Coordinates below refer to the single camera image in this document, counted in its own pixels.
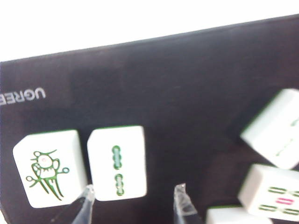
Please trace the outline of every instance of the white background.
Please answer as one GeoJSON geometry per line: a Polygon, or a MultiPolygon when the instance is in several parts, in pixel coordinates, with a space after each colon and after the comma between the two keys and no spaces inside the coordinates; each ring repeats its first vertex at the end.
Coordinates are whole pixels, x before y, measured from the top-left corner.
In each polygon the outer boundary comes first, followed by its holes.
{"type": "Polygon", "coordinates": [[[0,61],[299,14],[299,0],[0,2],[0,61]]]}

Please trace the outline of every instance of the black surface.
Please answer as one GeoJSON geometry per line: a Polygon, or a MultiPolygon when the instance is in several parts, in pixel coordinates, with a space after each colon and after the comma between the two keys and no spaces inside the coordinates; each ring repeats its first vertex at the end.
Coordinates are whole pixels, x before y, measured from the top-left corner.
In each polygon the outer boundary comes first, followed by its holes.
{"type": "Polygon", "coordinates": [[[93,221],[171,224],[176,184],[186,182],[204,217],[208,206],[238,204],[251,163],[269,164],[238,136],[277,90],[299,88],[299,16],[5,62],[0,75],[2,93],[47,94],[1,106],[1,203],[11,223],[45,223],[61,210],[30,207],[12,155],[24,136],[75,128],[86,153],[93,129],[139,124],[148,193],[96,201],[93,221]]]}

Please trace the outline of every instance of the red bamboo mark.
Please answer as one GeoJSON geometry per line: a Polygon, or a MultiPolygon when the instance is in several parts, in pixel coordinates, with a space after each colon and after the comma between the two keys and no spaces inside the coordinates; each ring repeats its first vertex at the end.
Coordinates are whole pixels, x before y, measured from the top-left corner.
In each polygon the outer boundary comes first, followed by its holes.
{"type": "Polygon", "coordinates": [[[293,202],[294,202],[294,200],[292,200],[292,199],[287,199],[287,198],[282,198],[282,197],[278,198],[276,201],[276,203],[287,204],[287,205],[292,205],[293,202]]]}

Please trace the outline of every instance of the green bird engraving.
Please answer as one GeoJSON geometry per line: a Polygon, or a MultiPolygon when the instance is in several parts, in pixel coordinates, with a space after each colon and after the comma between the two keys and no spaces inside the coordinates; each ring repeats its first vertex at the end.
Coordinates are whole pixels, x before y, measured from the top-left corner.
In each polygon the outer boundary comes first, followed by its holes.
{"type": "Polygon", "coordinates": [[[33,187],[37,183],[40,183],[42,188],[49,194],[49,190],[54,194],[54,196],[61,201],[60,196],[63,197],[58,182],[57,182],[57,175],[58,174],[67,174],[70,169],[63,168],[61,172],[58,171],[60,167],[60,160],[59,159],[53,159],[51,156],[49,156],[51,153],[55,152],[57,150],[48,152],[48,153],[42,153],[39,151],[33,152],[33,155],[35,156],[34,159],[31,159],[33,161],[36,161],[31,165],[32,171],[36,175],[36,178],[33,178],[31,176],[27,176],[26,180],[31,182],[34,181],[34,183],[30,186],[33,187]]]}

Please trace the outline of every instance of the printed logo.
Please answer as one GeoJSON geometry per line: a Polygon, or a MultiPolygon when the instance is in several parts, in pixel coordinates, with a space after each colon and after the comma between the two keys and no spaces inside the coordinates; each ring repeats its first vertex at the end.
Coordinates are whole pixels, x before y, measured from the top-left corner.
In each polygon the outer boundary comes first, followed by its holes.
{"type": "Polygon", "coordinates": [[[27,89],[19,92],[7,92],[0,94],[0,105],[21,103],[25,100],[31,101],[39,98],[46,98],[45,90],[41,87],[38,87],[35,90],[27,89]]]}
{"type": "Polygon", "coordinates": [[[63,197],[58,182],[57,182],[57,175],[58,174],[67,174],[70,169],[63,168],[61,172],[58,171],[60,167],[60,160],[59,159],[53,159],[51,156],[49,156],[51,153],[55,152],[57,150],[54,150],[52,152],[48,153],[42,153],[35,151],[33,155],[35,156],[34,159],[31,159],[33,161],[36,161],[31,165],[32,171],[36,175],[37,179],[27,176],[26,180],[31,182],[34,181],[34,183],[30,186],[33,187],[37,183],[40,183],[43,189],[49,194],[49,190],[55,195],[55,197],[61,201],[60,196],[63,197]]]}

